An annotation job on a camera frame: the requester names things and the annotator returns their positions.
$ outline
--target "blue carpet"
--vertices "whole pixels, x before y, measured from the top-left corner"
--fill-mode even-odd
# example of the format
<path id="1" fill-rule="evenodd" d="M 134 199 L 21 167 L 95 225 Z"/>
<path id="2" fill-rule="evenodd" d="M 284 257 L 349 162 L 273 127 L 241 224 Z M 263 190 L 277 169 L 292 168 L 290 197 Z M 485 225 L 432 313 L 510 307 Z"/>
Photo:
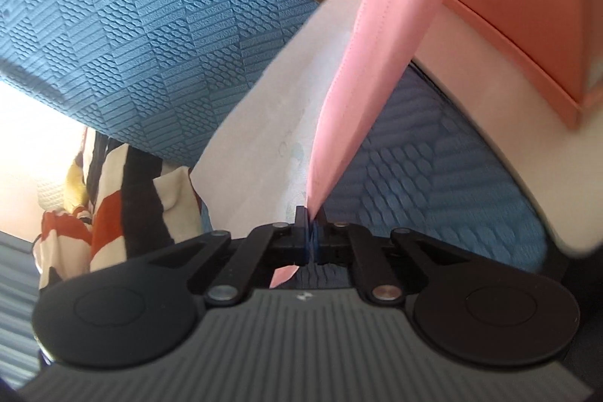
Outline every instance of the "blue carpet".
<path id="1" fill-rule="evenodd" d="M 0 0 L 0 78 L 194 165 L 313 0 Z"/>

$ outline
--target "textured pattern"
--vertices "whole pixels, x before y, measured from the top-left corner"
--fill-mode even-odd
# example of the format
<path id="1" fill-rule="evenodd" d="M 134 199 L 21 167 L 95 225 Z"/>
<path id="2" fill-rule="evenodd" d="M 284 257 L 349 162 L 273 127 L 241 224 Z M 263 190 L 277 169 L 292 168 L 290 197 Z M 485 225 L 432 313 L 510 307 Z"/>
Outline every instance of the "textured pattern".
<path id="1" fill-rule="evenodd" d="M 330 221 L 387 237 L 408 226 L 526 271 L 538 271 L 547 250 L 545 230 L 511 175 L 413 66 L 324 208 Z"/>
<path id="2" fill-rule="evenodd" d="M 348 269 L 335 264 L 308 263 L 300 267 L 293 277 L 277 288 L 288 290 L 316 290 L 350 287 Z"/>
<path id="3" fill-rule="evenodd" d="M 355 290 L 256 290 L 211 310 L 157 362 L 91 372 L 53 365 L 30 402 L 578 402 L 590 390 L 558 363 L 511 373 L 458 365 L 432 351 L 396 309 Z"/>
<path id="4" fill-rule="evenodd" d="M 194 165 L 313 0 L 0 0 L 0 77 Z"/>
<path id="5" fill-rule="evenodd" d="M 0 232 L 0 376 L 13 388 L 38 371 L 31 312 L 39 281 L 31 244 Z"/>
<path id="6" fill-rule="evenodd" d="M 41 209 L 51 210 L 64 205 L 64 179 L 34 176 L 38 205 Z"/>

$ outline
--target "pink face mask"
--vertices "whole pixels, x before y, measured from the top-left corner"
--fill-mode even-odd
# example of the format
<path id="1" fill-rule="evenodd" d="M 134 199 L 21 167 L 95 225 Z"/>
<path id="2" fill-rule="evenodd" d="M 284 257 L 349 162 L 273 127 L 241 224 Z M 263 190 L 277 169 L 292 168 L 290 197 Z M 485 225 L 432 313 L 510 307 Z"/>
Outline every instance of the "pink face mask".
<path id="1" fill-rule="evenodd" d="M 309 165 L 310 217 L 333 190 L 411 61 L 442 0 L 363 0 L 324 100 Z M 289 279 L 275 272 L 272 286 Z"/>

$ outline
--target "blue foam mat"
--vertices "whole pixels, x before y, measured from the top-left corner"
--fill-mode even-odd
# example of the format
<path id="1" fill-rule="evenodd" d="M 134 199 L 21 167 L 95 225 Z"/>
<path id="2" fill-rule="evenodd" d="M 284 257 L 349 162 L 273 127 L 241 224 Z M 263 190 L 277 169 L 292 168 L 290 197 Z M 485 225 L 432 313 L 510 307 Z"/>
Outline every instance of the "blue foam mat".
<path id="1" fill-rule="evenodd" d="M 324 206 L 389 237 L 407 226 L 526 271 L 548 248 L 530 202 L 471 124 L 409 66 Z"/>
<path id="2" fill-rule="evenodd" d="M 314 0 L 0 0 L 3 81 L 194 165 Z"/>

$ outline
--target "metal pin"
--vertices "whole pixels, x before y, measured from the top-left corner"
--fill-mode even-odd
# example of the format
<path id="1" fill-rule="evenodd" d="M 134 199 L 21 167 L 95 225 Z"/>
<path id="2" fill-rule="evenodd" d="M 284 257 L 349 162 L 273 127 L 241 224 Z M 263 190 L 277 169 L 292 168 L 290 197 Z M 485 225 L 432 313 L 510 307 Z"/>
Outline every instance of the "metal pin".
<path id="1" fill-rule="evenodd" d="M 234 286 L 229 284 L 219 284 L 214 286 L 207 292 L 207 296 L 216 302 L 228 302 L 239 294 Z"/>
<path id="2" fill-rule="evenodd" d="M 382 284 L 373 289 L 373 297 L 384 302 L 398 300 L 402 296 L 402 290 L 392 284 Z"/>

